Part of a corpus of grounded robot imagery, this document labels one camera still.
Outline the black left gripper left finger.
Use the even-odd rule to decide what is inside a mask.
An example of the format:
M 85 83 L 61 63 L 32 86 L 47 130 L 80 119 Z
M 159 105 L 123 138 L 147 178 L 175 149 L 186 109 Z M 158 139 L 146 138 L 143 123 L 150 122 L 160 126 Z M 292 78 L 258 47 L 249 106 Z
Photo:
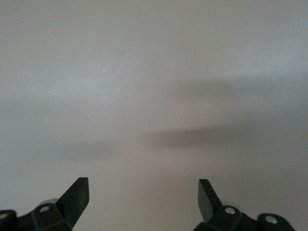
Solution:
M 72 231 L 90 201 L 89 179 L 78 178 L 59 198 L 41 202 L 18 217 L 14 210 L 0 212 L 2 231 Z

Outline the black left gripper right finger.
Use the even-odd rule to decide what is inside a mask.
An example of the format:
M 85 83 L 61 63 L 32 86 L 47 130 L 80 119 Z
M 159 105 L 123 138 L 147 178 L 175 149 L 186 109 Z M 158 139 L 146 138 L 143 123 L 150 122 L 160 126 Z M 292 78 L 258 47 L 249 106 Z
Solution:
M 209 180 L 198 182 L 198 207 L 203 222 L 196 231 L 294 231 L 293 226 L 283 217 L 263 213 L 252 219 L 238 208 L 223 205 Z

